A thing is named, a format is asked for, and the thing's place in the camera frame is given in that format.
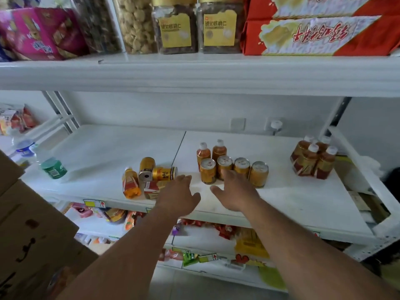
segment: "person's right hand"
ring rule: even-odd
[[[233,170],[222,170],[224,190],[211,186],[211,192],[222,205],[232,211],[242,212],[249,200],[260,198],[254,186],[241,174]]]

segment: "pink snack package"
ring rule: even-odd
[[[72,9],[0,11],[0,34],[20,60],[65,60],[89,54]]]

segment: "energy drink can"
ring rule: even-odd
[[[217,178],[219,180],[224,180],[221,174],[221,170],[232,170],[233,161],[229,156],[219,156],[217,159]]]
[[[145,157],[140,163],[139,178],[142,181],[152,181],[153,180],[153,168],[156,167],[156,161],[151,157]]]
[[[162,168],[155,167],[152,171],[152,177],[154,181],[167,181],[174,180],[177,176],[177,167]]]
[[[243,157],[237,158],[233,164],[233,170],[248,179],[250,172],[250,161]]]
[[[254,187],[262,188],[267,182],[268,173],[268,165],[263,161],[256,161],[251,166],[249,181],[254,185]]]
[[[205,184],[213,184],[216,181],[217,166],[213,159],[203,159],[200,163],[201,181]]]

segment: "person's left hand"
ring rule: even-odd
[[[192,195],[189,190],[191,181],[192,176],[181,175],[168,182],[160,191],[154,208],[162,209],[176,219],[193,212],[200,202],[200,193]]]

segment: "green bottle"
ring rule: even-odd
[[[36,161],[40,168],[45,171],[52,179],[60,179],[65,176],[67,169],[61,164],[61,161],[52,156],[51,152],[34,144],[30,150],[35,153]]]

